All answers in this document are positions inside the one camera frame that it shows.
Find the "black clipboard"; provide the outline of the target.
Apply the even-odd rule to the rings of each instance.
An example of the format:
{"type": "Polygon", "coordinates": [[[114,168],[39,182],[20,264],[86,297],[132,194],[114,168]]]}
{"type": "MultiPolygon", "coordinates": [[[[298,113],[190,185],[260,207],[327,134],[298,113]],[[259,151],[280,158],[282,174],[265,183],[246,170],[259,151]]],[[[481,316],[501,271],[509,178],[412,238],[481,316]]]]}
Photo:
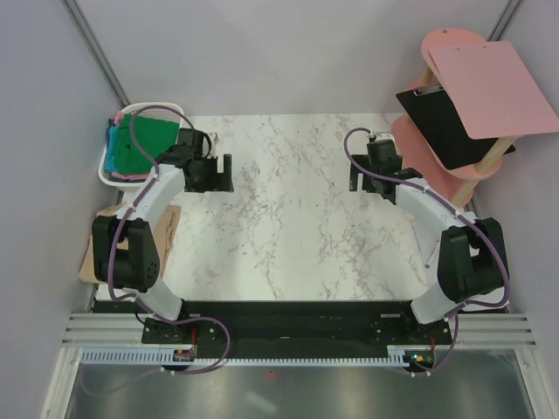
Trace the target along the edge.
{"type": "Polygon", "coordinates": [[[479,163],[497,141],[469,137],[440,84],[400,92],[396,98],[446,169],[479,163]]]}

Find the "pink wooden side shelf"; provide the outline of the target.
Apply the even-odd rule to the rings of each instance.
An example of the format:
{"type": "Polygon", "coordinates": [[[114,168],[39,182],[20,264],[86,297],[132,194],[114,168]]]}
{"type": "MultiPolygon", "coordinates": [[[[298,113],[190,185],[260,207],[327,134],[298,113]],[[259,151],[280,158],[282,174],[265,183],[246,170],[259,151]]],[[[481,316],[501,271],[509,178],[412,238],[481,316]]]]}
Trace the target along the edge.
{"type": "MultiPolygon", "coordinates": [[[[421,54],[425,61],[424,73],[420,78],[411,81],[407,88],[412,90],[438,83],[438,73],[431,69],[433,61],[430,49],[432,47],[484,43],[485,41],[480,34],[461,28],[443,28],[429,32],[421,44],[421,54]]],[[[466,206],[473,197],[475,186],[493,176],[502,164],[502,160],[499,159],[487,172],[483,173],[477,170],[475,164],[452,170],[444,168],[408,116],[396,119],[392,124],[391,133],[395,136],[397,149],[404,158],[404,165],[420,172],[435,191],[459,207],[466,206]]]]}

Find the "white pen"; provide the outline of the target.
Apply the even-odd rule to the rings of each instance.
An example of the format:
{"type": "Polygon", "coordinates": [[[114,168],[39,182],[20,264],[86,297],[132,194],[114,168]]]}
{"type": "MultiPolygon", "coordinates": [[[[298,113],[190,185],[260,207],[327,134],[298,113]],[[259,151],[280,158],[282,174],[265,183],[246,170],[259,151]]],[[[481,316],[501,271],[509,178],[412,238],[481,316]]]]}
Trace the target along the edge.
{"type": "Polygon", "coordinates": [[[431,254],[429,255],[429,257],[427,258],[424,267],[426,269],[430,269],[431,265],[433,263],[434,258],[437,256],[438,254],[438,248],[439,248],[439,244],[436,244],[431,252],[431,254]]]}

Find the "dark blue folded t shirt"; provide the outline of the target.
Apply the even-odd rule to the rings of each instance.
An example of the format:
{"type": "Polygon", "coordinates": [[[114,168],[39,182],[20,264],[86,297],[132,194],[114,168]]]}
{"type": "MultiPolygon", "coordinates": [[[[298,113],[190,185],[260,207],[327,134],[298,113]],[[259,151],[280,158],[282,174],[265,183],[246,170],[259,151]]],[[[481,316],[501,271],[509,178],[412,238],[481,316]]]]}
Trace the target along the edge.
{"type": "Polygon", "coordinates": [[[105,134],[107,147],[108,147],[108,143],[110,142],[110,132],[111,132],[112,127],[115,127],[114,119],[108,119],[107,120],[107,129],[106,129],[106,134],[105,134]]]}

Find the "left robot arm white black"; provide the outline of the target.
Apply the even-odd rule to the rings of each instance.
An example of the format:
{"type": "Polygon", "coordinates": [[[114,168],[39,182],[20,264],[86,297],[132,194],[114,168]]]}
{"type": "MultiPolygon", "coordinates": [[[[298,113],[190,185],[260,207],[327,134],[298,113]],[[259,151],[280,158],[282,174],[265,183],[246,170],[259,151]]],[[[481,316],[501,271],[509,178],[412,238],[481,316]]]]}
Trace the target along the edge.
{"type": "Polygon", "coordinates": [[[97,216],[92,225],[93,271],[115,301],[132,299],[156,319],[173,343],[185,342],[191,322],[181,315],[183,300],[162,279],[155,227],[181,192],[234,191],[232,156],[211,153],[207,133],[182,128],[177,144],[155,159],[148,179],[128,206],[112,216],[97,216]]]}

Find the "teal folded t shirt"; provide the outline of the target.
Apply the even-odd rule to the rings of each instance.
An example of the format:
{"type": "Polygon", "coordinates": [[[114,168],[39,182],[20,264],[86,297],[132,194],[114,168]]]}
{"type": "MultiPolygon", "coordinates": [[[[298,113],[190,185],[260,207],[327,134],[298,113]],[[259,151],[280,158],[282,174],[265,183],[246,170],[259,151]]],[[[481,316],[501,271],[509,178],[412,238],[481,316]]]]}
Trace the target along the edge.
{"type": "Polygon", "coordinates": [[[116,149],[116,143],[118,140],[118,127],[112,127],[110,132],[110,142],[106,148],[106,156],[104,159],[104,171],[106,173],[117,172],[118,168],[114,163],[114,155],[116,149]]]}

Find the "aluminium frame rail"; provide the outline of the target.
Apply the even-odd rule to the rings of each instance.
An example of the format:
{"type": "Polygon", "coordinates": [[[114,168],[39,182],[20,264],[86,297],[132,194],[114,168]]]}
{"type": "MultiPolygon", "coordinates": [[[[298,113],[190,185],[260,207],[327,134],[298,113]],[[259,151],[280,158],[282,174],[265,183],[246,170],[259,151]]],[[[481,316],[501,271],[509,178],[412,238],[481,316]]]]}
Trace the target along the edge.
{"type": "Polygon", "coordinates": [[[63,347],[138,347],[143,325],[128,313],[73,313],[63,347]]]}

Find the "green t shirt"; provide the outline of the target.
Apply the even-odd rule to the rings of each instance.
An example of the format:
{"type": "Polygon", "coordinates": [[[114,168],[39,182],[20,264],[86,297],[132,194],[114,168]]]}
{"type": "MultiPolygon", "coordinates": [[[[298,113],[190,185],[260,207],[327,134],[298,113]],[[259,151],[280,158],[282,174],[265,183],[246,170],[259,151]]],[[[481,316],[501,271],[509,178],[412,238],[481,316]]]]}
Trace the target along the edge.
{"type": "MultiPolygon", "coordinates": [[[[141,175],[153,166],[135,145],[130,133],[132,115],[126,115],[120,125],[115,150],[115,164],[123,175],[141,175]]],[[[179,126],[175,122],[138,116],[134,123],[136,142],[153,160],[176,144],[179,126]]]]}

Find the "pink folded t shirt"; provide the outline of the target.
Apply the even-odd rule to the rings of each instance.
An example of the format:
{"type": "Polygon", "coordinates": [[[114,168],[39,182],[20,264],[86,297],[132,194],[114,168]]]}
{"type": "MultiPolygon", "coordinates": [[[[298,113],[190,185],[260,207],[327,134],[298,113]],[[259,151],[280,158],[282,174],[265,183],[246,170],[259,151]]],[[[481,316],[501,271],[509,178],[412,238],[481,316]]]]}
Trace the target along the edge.
{"type": "MultiPolygon", "coordinates": [[[[118,132],[119,132],[119,125],[120,125],[120,123],[121,123],[121,121],[122,121],[122,119],[123,119],[124,117],[125,117],[125,114],[124,114],[123,112],[121,112],[121,111],[119,111],[119,112],[115,115],[114,124],[115,124],[116,127],[118,127],[118,132]]],[[[124,175],[122,175],[122,174],[119,172],[119,169],[118,169],[117,172],[108,173],[108,174],[109,174],[111,177],[113,177],[114,179],[119,179],[119,180],[120,180],[120,179],[123,179],[123,178],[124,178],[124,175]]]]}

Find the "white paper sheet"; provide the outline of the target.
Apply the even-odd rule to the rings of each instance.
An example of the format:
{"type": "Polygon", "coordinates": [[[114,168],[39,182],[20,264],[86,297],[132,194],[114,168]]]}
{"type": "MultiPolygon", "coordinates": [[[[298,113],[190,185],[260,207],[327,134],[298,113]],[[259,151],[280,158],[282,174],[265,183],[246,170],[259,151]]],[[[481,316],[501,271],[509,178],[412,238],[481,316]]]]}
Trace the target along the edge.
{"type": "Polygon", "coordinates": [[[439,244],[438,254],[434,258],[431,268],[426,269],[424,267],[426,284],[428,287],[431,287],[438,282],[438,256],[442,232],[450,227],[466,227],[466,224],[445,208],[430,209],[420,207],[418,209],[410,209],[409,212],[414,216],[411,225],[416,236],[423,267],[434,246],[439,244]]]}

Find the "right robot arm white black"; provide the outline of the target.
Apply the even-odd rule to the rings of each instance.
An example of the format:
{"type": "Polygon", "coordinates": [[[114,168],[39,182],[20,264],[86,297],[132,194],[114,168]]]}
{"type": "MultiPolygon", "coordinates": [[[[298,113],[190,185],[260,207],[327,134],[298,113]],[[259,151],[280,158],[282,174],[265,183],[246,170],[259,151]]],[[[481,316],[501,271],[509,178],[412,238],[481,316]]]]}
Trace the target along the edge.
{"type": "Polygon", "coordinates": [[[411,301],[412,314],[399,324],[402,337],[417,344],[431,334],[431,323],[450,319],[468,306],[506,306],[510,278],[500,224],[462,211],[414,168],[404,168],[391,135],[380,140],[369,129],[363,132],[368,135],[366,154],[346,154],[350,190],[378,194],[438,236],[437,280],[411,301]]]}

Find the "white plastic laundry basket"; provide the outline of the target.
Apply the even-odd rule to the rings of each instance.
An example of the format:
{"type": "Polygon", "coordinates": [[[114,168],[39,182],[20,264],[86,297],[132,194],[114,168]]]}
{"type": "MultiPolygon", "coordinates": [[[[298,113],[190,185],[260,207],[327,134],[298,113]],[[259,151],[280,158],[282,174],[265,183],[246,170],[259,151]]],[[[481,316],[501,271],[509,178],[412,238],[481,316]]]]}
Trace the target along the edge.
{"type": "Polygon", "coordinates": [[[137,190],[141,186],[141,183],[145,181],[148,174],[123,175],[116,170],[116,166],[114,164],[114,144],[116,141],[117,127],[126,115],[132,115],[145,106],[157,106],[157,108],[150,108],[143,111],[141,113],[141,117],[171,121],[175,122],[180,128],[186,127],[186,122],[182,117],[170,110],[162,109],[162,107],[165,106],[172,108],[179,113],[184,113],[184,110],[179,105],[172,102],[134,103],[123,107],[112,119],[108,120],[105,145],[98,167],[98,177],[106,185],[117,188],[122,192],[132,192],[137,190]]]}

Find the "pink clipboard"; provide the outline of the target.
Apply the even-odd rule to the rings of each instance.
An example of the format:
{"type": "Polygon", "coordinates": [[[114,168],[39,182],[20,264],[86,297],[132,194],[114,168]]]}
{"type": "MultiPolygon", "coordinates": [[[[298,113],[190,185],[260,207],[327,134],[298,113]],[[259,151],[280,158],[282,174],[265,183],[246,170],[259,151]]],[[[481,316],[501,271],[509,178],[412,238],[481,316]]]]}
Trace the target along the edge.
{"type": "Polygon", "coordinates": [[[430,54],[470,138],[558,131],[556,112],[510,42],[439,46],[430,54]]]}

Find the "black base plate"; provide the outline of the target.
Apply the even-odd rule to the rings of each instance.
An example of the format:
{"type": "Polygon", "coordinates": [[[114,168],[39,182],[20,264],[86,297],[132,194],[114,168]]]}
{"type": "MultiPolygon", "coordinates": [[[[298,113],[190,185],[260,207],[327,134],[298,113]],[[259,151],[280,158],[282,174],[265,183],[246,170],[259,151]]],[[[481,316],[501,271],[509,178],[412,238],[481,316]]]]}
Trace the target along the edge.
{"type": "Polygon", "coordinates": [[[335,357],[386,355],[388,346],[425,350],[452,341],[452,322],[421,325],[404,301],[219,302],[191,301],[172,326],[148,319],[131,302],[97,301],[94,313],[133,314],[144,344],[185,344],[210,357],[335,357]]]}

